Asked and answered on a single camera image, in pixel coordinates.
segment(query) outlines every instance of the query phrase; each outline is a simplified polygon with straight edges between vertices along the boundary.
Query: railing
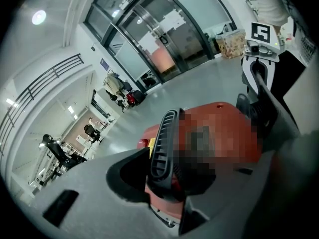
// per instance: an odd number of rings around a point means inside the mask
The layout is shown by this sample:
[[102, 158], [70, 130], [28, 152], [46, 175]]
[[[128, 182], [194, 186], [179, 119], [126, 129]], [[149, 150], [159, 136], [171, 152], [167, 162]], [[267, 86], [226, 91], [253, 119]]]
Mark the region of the railing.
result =
[[8, 137], [12, 129], [15, 127], [16, 121], [19, 119], [25, 108], [34, 101], [34, 98], [50, 83], [58, 79], [61, 75], [68, 72], [72, 68], [84, 64], [81, 54], [76, 54], [68, 59], [61, 61], [49, 70], [36, 78], [14, 101], [14, 104], [8, 109], [0, 125], [0, 165], [3, 151], [6, 146]]

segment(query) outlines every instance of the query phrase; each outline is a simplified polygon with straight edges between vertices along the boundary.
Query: gray floor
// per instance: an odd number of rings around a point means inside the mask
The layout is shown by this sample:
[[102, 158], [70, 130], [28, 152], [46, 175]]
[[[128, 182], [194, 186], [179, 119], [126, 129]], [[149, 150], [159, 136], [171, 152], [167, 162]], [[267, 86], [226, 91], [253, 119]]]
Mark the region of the gray floor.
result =
[[166, 82], [147, 95], [137, 107], [123, 114], [97, 149], [96, 157], [136, 148], [143, 132], [160, 123], [169, 109], [212, 103], [236, 104], [239, 93], [246, 93], [241, 80], [240, 57], [208, 61]]

